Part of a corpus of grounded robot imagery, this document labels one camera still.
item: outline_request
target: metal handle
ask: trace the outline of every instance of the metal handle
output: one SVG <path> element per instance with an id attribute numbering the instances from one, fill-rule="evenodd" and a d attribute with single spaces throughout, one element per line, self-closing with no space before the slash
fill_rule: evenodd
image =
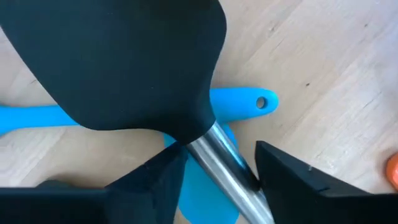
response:
<path id="1" fill-rule="evenodd" d="M 248 222 L 274 222 L 259 181 L 217 122 L 187 149 Z"/>

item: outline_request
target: wooden surface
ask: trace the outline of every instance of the wooden surface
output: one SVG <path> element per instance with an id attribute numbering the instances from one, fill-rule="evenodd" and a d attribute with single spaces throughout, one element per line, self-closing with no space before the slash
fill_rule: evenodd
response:
<path id="1" fill-rule="evenodd" d="M 259 86 L 280 98 L 274 114 L 232 124 L 250 165 L 261 139 L 364 190 L 391 192 L 382 170 L 398 151 L 398 2 L 221 3 L 228 34 L 213 86 Z M 54 103 L 1 32 L 0 103 Z M 0 138 L 0 185 L 61 177 L 101 187 L 162 149 L 154 131 L 18 130 Z"/>

